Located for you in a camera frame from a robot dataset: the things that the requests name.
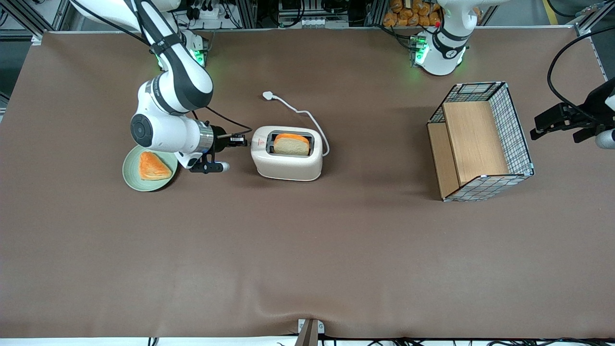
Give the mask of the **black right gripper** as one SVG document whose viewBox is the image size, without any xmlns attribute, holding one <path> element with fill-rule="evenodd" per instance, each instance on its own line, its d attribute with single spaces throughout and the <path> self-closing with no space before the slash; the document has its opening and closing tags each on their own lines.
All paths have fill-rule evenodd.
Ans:
<svg viewBox="0 0 615 346">
<path fill-rule="evenodd" d="M 220 126 L 211 126 L 214 140 L 211 145 L 211 150 L 224 150 L 226 147 L 248 147 L 248 141 L 245 136 L 224 136 L 226 131 Z"/>
</svg>

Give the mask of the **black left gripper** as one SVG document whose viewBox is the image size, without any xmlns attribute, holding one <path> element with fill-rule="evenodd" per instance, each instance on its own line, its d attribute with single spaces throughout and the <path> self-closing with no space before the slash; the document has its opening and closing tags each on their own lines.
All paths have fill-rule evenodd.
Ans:
<svg viewBox="0 0 615 346">
<path fill-rule="evenodd" d="M 535 141 L 551 131 L 568 131 L 570 129 L 582 128 L 573 134 L 575 144 L 580 144 L 589 138 L 596 136 L 600 129 L 598 123 L 590 119 L 590 116 L 597 118 L 600 106 L 595 102 L 585 102 L 578 107 L 584 111 L 575 110 L 569 105 L 558 103 L 554 106 L 555 115 L 539 114 L 534 117 L 535 127 L 530 131 L 531 140 Z"/>
</svg>

